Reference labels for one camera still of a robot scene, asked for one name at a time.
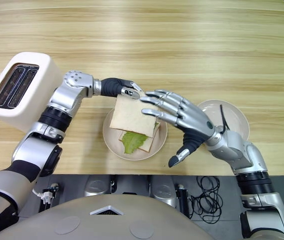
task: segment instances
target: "empty plate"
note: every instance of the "empty plate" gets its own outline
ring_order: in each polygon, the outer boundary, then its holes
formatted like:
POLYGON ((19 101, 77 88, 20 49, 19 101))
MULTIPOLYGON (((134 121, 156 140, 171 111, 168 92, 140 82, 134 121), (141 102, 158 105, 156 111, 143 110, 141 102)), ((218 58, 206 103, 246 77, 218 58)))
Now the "empty plate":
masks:
POLYGON ((220 104, 223 106, 225 120, 230 130, 239 133, 247 141, 250 127, 245 115, 236 106, 222 100, 207 100, 201 102, 198 107, 206 113, 214 125, 222 126, 220 104))
POLYGON ((119 137, 122 134, 122 130, 110 128, 110 123, 113 117, 114 109, 112 109, 106 116, 103 123, 103 138, 106 146, 112 151, 115 155, 120 158, 132 161, 144 160, 154 154, 156 154, 163 147, 166 137, 167 137, 167 124, 164 121, 158 119, 160 127, 158 128, 151 149, 149 152, 136 149, 132 154, 124 153, 124 145, 119 141, 119 137))

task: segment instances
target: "cable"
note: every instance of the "cable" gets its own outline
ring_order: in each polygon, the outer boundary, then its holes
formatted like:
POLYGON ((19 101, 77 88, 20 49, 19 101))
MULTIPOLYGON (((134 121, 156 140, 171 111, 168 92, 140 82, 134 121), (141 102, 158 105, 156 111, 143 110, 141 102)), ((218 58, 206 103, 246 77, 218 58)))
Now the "cable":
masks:
POLYGON ((33 194, 35 194, 36 196, 42 198, 44 196, 43 193, 40 193, 40 192, 36 192, 35 189, 32 190, 33 194))
POLYGON ((225 119, 225 116, 224 116, 224 112, 223 112, 223 106, 222 106, 222 104, 220 104, 220 111, 221 111, 222 123, 223 123, 223 130, 220 132, 220 134, 223 134, 223 133, 225 133, 226 129, 227 129, 227 130, 230 130, 230 128, 229 128, 228 125, 227 125, 227 122, 226 122, 226 119, 225 119))
POLYGON ((197 176, 196 182, 202 194, 197 197, 190 195, 192 213, 189 218, 191 219, 195 213, 207 224, 215 224, 221 217, 223 206, 222 197, 218 194, 220 181, 215 176, 202 176, 201 178, 197 176), (209 182, 208 187, 204 186, 204 181, 209 182))

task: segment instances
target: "white bread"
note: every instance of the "white bread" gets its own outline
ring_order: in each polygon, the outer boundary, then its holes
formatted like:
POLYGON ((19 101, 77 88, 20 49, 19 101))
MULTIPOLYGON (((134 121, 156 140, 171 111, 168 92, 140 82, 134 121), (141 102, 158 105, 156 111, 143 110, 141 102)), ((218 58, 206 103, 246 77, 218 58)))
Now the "white bread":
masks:
POLYGON ((156 118, 141 113, 142 109, 158 109, 156 106, 143 103, 139 99, 132 99, 123 95, 118 95, 113 118, 110 124, 112 129, 144 134, 152 138, 156 118))
MULTIPOLYGON (((153 137, 148 137, 145 142, 143 143, 143 145, 141 145, 139 147, 139 149, 143 150, 143 151, 146 151, 146 152, 149 152, 150 149, 151 149, 151 146, 152 146, 152 143, 153 143, 153 140, 154 140, 154 137, 156 135, 156 132, 158 130, 158 128, 160 127, 160 123, 158 123, 154 129, 154 134, 153 134, 153 137)), ((123 131, 122 134, 120 135, 119 137, 119 140, 121 141, 123 139, 123 136, 125 135, 126 131, 123 131)))

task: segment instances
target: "round plate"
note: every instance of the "round plate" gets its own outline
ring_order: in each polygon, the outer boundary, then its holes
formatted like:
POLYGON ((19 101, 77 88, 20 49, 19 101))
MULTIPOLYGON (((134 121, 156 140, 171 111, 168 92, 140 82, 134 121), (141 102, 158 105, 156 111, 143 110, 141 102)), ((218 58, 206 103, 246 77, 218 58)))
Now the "round plate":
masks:
POLYGON ((239 133, 244 140, 248 140, 250 127, 245 115, 233 104, 222 100, 207 100, 201 102, 198 107, 206 113, 216 126, 222 126, 220 104, 223 105, 225 120, 230 130, 239 133))
POLYGON ((106 116, 103 123, 103 138, 106 146, 111 150, 115 155, 120 158, 132 161, 139 161, 147 159, 154 154, 156 154, 163 147, 166 137, 167 137, 167 124, 164 121, 158 119, 158 122, 161 123, 158 128, 150 152, 146 152, 140 149, 136 149, 132 154, 124 153, 124 145, 119 141, 119 137, 122 134, 121 130, 110 128, 110 123, 113 117, 114 109, 112 109, 106 116))

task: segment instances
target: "lettuce leaf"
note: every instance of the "lettuce leaf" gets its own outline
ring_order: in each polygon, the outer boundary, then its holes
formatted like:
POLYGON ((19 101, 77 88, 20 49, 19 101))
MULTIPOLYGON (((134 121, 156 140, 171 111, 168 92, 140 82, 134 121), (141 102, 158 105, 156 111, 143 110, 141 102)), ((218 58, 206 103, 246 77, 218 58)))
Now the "lettuce leaf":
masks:
POLYGON ((125 147, 124 153, 132 154, 133 151, 138 149, 141 145, 144 144, 145 140, 148 138, 147 135, 128 131, 124 134, 122 138, 123 145, 125 147))

